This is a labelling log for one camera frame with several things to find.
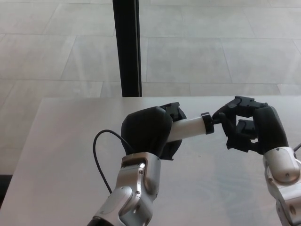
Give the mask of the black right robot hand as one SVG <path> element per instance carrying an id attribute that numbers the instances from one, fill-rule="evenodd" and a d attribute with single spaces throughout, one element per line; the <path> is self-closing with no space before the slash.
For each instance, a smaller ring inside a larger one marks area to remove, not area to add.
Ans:
<path id="1" fill-rule="evenodd" d="M 288 147 L 288 140 L 274 107 L 250 97 L 235 98 L 213 114 L 214 124 L 221 124 L 228 138 L 228 149 L 266 152 Z"/>

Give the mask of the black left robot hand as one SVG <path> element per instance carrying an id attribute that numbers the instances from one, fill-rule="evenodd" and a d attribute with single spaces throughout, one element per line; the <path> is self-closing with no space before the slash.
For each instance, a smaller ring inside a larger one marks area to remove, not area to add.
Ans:
<path id="1" fill-rule="evenodd" d="M 168 142 L 172 123 L 186 119 L 178 102 L 154 106 L 129 114 L 121 126 L 126 155 L 152 153 L 162 160 L 173 160 L 182 140 Z"/>

